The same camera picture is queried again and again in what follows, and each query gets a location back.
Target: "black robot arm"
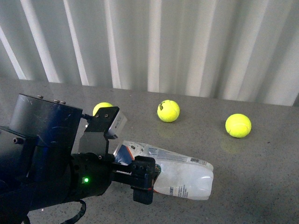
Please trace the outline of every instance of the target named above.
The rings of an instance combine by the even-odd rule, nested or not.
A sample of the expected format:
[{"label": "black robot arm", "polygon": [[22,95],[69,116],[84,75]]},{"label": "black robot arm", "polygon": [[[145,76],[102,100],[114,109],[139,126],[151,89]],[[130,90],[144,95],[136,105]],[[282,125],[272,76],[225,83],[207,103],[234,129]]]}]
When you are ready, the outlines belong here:
[{"label": "black robot arm", "polygon": [[[71,154],[81,118],[89,124],[78,154]],[[126,120],[118,107],[90,116],[65,102],[20,94],[9,126],[0,126],[1,223],[20,224],[31,210],[100,196],[111,181],[131,185],[133,200],[150,204],[155,160],[137,156],[124,166],[108,153]]]}]

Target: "plastic bottle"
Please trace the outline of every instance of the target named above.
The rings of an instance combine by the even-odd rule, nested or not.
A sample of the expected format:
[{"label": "plastic bottle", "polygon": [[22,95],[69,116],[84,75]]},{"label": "plastic bottle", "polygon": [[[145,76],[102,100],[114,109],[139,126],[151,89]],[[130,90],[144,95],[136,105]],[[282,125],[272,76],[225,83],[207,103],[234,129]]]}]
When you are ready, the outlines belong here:
[{"label": "plastic bottle", "polygon": [[153,157],[161,170],[155,192],[193,200],[209,198],[214,177],[210,163],[131,141],[123,141],[114,152],[115,161],[122,164],[130,164],[137,155]]}]

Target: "granite surface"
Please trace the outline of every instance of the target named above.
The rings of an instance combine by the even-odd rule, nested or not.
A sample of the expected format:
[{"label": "granite surface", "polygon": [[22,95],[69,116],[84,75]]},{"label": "granite surface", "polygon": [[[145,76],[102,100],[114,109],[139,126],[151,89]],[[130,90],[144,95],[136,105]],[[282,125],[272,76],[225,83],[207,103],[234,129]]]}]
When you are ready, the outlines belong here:
[{"label": "granite surface", "polygon": [[[133,201],[128,185],[112,183],[106,193],[86,198],[87,211],[78,224],[297,224],[299,223],[299,108],[210,98],[72,86],[0,78],[0,125],[8,125],[18,93],[66,101],[92,114],[99,102],[120,107],[128,118],[122,139],[208,161],[214,181],[207,201],[154,194],[151,205]],[[175,100],[179,118],[164,123],[158,104]],[[225,120],[244,113],[251,133],[236,139],[225,131]],[[78,151],[81,121],[73,153]],[[121,139],[110,142],[113,152]],[[31,211],[32,224],[61,223],[77,214],[79,203]]]}]

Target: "white curtain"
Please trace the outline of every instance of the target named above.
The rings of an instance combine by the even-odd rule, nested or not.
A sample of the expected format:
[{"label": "white curtain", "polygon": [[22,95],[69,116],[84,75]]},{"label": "white curtain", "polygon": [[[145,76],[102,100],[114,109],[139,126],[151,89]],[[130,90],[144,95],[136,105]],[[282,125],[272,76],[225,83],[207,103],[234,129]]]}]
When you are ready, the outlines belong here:
[{"label": "white curtain", "polygon": [[299,0],[0,0],[0,77],[293,105]]}]

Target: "yellow tennis ball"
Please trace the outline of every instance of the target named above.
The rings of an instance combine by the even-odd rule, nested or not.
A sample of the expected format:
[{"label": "yellow tennis ball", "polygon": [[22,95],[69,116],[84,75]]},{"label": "yellow tennis ball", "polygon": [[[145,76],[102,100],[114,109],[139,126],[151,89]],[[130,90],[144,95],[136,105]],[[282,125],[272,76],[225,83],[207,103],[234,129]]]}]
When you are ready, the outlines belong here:
[{"label": "yellow tennis ball", "polygon": [[226,131],[235,138],[243,138],[251,131],[251,121],[244,114],[236,113],[228,117]]},{"label": "yellow tennis ball", "polygon": [[101,107],[111,107],[111,106],[113,106],[113,105],[110,103],[107,103],[107,102],[102,102],[102,103],[97,104],[93,109],[93,116],[98,112],[98,110]]},{"label": "yellow tennis ball", "polygon": [[157,113],[162,121],[173,122],[179,116],[179,106],[172,100],[165,100],[159,104]]}]

